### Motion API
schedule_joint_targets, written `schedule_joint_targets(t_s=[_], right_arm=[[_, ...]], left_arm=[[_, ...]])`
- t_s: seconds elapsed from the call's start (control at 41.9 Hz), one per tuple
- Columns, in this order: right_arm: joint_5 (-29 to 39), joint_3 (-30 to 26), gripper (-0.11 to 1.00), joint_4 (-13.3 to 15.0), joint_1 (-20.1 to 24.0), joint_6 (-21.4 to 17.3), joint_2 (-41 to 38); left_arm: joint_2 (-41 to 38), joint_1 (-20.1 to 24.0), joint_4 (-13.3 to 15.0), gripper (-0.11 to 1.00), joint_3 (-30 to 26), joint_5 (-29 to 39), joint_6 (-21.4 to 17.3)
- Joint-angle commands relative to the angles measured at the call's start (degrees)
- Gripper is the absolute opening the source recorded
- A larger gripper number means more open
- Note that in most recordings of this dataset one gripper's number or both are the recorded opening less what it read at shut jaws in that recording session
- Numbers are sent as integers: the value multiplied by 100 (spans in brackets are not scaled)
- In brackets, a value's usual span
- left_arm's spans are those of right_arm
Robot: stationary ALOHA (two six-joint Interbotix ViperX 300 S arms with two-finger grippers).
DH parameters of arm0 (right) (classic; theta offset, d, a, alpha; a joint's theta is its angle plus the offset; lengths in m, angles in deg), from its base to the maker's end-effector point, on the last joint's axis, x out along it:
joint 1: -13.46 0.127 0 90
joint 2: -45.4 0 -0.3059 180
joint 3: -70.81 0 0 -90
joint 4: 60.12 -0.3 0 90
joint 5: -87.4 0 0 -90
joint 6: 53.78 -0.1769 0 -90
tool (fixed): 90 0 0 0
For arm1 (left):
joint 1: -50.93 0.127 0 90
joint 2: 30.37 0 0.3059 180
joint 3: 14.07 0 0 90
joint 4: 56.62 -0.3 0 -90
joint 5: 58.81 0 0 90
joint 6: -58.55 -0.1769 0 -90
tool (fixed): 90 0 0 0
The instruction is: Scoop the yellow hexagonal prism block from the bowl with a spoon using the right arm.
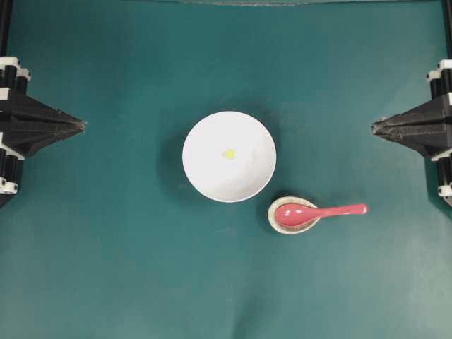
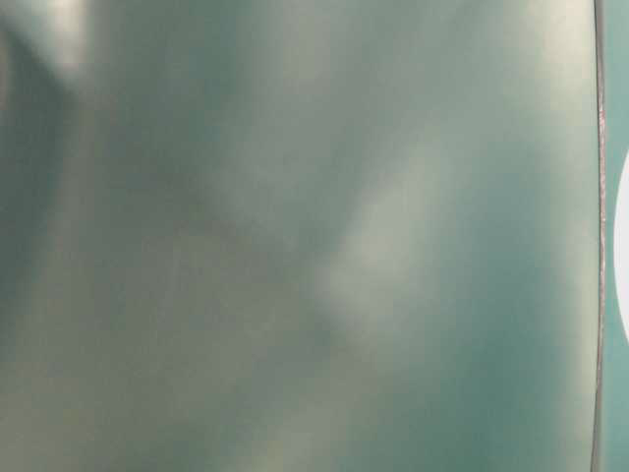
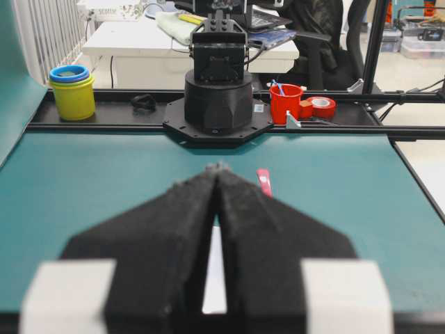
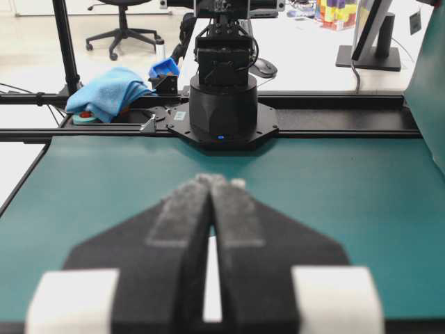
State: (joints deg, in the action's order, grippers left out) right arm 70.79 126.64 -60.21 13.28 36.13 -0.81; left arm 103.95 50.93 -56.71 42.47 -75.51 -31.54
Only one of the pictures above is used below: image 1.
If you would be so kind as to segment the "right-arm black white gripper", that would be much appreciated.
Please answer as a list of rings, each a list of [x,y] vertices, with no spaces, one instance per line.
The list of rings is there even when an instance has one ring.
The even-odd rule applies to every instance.
[[[451,59],[442,59],[427,74],[432,100],[372,124],[372,131],[387,141],[415,150],[436,163],[438,195],[451,206]]]

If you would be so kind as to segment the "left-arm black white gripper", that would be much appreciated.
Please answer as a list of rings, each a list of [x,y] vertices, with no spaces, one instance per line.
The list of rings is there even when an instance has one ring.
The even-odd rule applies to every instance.
[[[25,157],[84,132],[85,122],[27,95],[30,71],[1,57],[1,207],[20,191]]]

